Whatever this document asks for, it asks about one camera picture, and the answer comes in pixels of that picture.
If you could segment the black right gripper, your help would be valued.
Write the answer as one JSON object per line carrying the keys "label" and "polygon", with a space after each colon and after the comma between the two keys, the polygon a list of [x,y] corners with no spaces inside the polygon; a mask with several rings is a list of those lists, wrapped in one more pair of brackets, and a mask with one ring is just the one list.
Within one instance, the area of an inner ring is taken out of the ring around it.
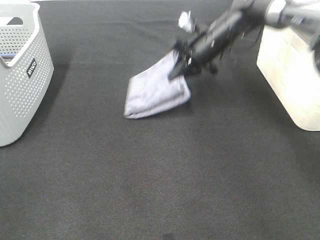
{"label": "black right gripper", "polygon": [[214,61],[219,54],[232,44],[244,29],[244,13],[240,10],[227,11],[208,28],[199,32],[189,41],[177,38],[172,49],[183,54],[189,54],[186,61],[178,61],[168,80],[172,81],[179,76],[198,74],[207,68],[213,75],[218,72]]}

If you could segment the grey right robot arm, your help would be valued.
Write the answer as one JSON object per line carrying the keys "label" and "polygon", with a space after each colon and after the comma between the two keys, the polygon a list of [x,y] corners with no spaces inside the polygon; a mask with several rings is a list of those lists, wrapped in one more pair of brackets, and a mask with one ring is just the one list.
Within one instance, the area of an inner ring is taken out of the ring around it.
{"label": "grey right robot arm", "polygon": [[173,49],[177,51],[178,61],[168,74],[169,80],[199,74],[203,68],[216,74],[217,56],[222,57],[225,49],[240,36],[265,26],[310,31],[308,49],[314,53],[316,67],[320,66],[320,11],[292,0],[235,0],[210,25],[199,23],[190,12],[182,12],[178,24],[192,36],[175,42]]}

